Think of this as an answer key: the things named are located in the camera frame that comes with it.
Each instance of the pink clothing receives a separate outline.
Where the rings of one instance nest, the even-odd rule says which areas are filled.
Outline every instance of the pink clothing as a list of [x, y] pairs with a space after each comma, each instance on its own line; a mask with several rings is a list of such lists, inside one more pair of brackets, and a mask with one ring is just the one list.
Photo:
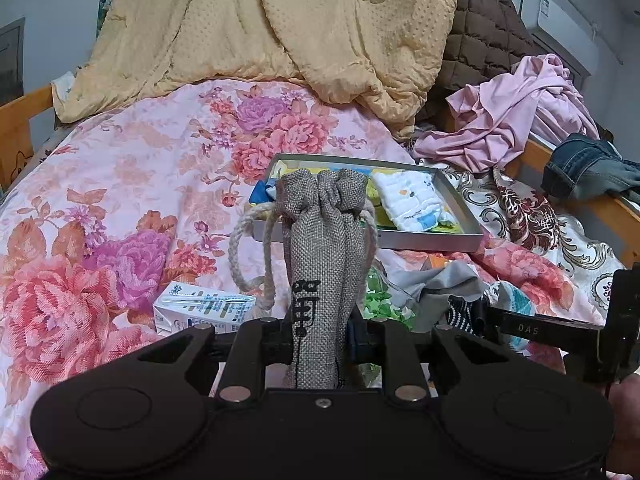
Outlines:
[[449, 96], [458, 130], [425, 133], [415, 143], [414, 158], [446, 160], [477, 173], [503, 168], [520, 155], [530, 131], [556, 145], [572, 133], [598, 138], [558, 56], [525, 56], [511, 71]]

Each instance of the yellow blanket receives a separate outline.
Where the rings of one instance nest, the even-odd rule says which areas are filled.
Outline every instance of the yellow blanket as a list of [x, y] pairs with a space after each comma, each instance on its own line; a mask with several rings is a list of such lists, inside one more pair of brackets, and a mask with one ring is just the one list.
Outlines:
[[65, 123], [216, 77], [358, 100], [398, 138], [440, 70], [456, 0], [114, 0]]

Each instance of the milk carton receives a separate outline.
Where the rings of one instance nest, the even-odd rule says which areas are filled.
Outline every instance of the milk carton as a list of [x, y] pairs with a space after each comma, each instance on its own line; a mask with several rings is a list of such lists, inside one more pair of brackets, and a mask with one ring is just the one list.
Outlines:
[[210, 323], [217, 333], [236, 332], [254, 304], [253, 296], [171, 282], [154, 302], [156, 330], [169, 335]]

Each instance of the floral blanket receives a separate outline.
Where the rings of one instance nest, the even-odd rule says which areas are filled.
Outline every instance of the floral blanket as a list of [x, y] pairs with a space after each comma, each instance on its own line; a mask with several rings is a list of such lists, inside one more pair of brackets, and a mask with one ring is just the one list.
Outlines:
[[[155, 341], [151, 304], [167, 283], [237, 291], [228, 236], [279, 152], [411, 162], [357, 105], [329, 108], [284, 82], [215, 80], [85, 121], [12, 190], [0, 210], [0, 477], [45, 471], [29, 428], [34, 402]], [[239, 254], [245, 276], [264, 273], [258, 242], [243, 238]], [[602, 321], [567, 275], [511, 242], [488, 234], [478, 253], [450, 256], [487, 281], [513, 280], [541, 312]], [[273, 257], [282, 317], [281, 244]], [[426, 254], [378, 257], [413, 269]]]

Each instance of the metal tray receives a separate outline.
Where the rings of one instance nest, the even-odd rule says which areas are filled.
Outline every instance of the metal tray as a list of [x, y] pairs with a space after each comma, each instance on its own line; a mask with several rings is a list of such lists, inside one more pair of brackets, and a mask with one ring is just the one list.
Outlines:
[[[265, 182], [271, 176], [274, 166], [278, 161], [304, 162], [304, 167], [311, 164], [316, 167], [331, 168], [391, 168], [403, 171], [423, 171], [433, 178], [433, 186], [440, 198], [449, 206], [449, 209], [460, 225], [462, 234], [449, 233], [411, 233], [392, 229], [378, 229], [378, 247], [382, 249], [413, 250], [413, 251], [444, 251], [473, 253], [482, 240], [482, 229], [478, 220], [472, 215], [460, 194], [449, 183], [447, 177], [440, 170], [425, 168], [415, 164], [401, 164], [399, 162], [387, 162], [385, 160], [370, 160], [368, 158], [352, 158], [349, 156], [331, 155], [307, 155], [279, 153], [271, 160], [269, 168], [262, 178]], [[254, 220], [253, 236], [261, 242], [264, 239], [264, 220]], [[273, 230], [274, 242], [282, 241], [282, 224], [278, 222]]]

